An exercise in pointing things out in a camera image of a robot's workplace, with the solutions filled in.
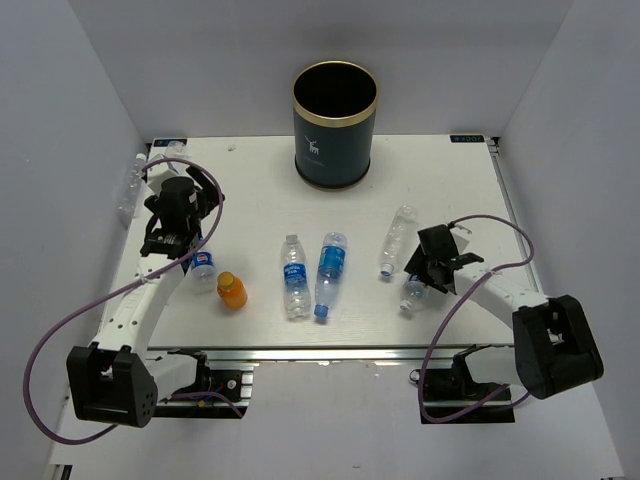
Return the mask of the clear bottle white green label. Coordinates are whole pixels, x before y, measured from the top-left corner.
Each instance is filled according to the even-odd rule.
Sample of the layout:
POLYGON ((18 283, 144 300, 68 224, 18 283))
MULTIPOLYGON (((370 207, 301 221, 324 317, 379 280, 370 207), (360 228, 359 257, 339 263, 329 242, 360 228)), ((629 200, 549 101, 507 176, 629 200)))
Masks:
POLYGON ((411 274, 403 284, 399 308, 412 315, 427 308, 431 287, 417 275, 411 274))

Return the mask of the clear unlabelled plastic bottle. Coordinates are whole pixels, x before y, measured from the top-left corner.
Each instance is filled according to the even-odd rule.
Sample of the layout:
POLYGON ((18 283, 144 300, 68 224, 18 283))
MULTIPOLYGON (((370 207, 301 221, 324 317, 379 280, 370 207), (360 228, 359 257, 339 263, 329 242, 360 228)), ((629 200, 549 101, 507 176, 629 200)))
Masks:
POLYGON ((379 273, 382 277, 391 277, 399 270, 416 230, 417 217, 418 211, 410 205, 402 205, 396 211, 381 248, 379 273))

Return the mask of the blue cap blue label bottle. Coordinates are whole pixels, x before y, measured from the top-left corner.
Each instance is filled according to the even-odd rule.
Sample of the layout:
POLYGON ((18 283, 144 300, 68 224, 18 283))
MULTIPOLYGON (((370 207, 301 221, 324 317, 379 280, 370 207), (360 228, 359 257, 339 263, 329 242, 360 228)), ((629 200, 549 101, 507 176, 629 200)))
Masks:
POLYGON ((338 298, 347 244, 346 236, 339 232, 329 232, 324 237, 315 285, 316 318, 326 319, 338 298))

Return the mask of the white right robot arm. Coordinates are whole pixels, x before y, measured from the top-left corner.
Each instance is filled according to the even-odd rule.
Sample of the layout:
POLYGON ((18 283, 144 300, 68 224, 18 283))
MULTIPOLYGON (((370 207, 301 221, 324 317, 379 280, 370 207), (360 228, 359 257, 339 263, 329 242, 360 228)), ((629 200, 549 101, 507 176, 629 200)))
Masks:
POLYGON ((515 384, 546 399, 600 379, 604 363, 581 303, 513 282, 475 253, 463 253, 449 225, 425 228, 406 266, 426 286, 472 302, 511 329, 508 347, 474 345, 456 354, 453 390, 472 399, 489 384, 515 384))

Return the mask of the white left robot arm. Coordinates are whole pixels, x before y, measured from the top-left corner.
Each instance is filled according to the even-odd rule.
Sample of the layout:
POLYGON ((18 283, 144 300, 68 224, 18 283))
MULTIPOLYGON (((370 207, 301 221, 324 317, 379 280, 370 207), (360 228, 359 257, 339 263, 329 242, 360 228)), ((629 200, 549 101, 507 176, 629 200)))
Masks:
POLYGON ((211 387, 205 357, 177 350, 153 360, 148 345, 172 293, 209 235, 201 223, 220 213, 224 195, 213 177, 193 163, 183 175, 160 183, 144 205, 152 217, 145 229, 134 286, 121 294, 115 313, 87 347, 66 360, 78 419, 144 427, 159 401, 174 393, 199 399, 211 387))

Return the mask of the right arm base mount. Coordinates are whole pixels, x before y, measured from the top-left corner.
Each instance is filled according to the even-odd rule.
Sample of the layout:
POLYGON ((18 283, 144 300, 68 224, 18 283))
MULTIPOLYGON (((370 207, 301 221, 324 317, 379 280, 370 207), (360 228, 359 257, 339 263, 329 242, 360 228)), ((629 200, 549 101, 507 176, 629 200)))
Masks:
MULTIPOLYGON (((499 391, 501 385, 494 382, 474 381, 462 360, 485 346, 472 345, 454 355, 446 368, 428 367, 424 375, 423 399, 426 412, 439 418, 458 413, 484 397, 499 391)), ((451 424, 507 424, 514 423, 514 407, 509 390, 500 392, 474 411, 458 417, 451 424)))

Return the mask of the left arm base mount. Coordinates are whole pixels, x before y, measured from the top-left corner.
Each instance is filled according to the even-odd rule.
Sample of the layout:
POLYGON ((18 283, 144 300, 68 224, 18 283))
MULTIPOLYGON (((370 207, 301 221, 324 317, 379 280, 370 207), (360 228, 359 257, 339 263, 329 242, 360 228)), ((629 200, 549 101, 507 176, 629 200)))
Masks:
POLYGON ((158 388, 156 418, 240 419, 248 409, 251 365, 180 348, 151 354, 145 366, 158 388))

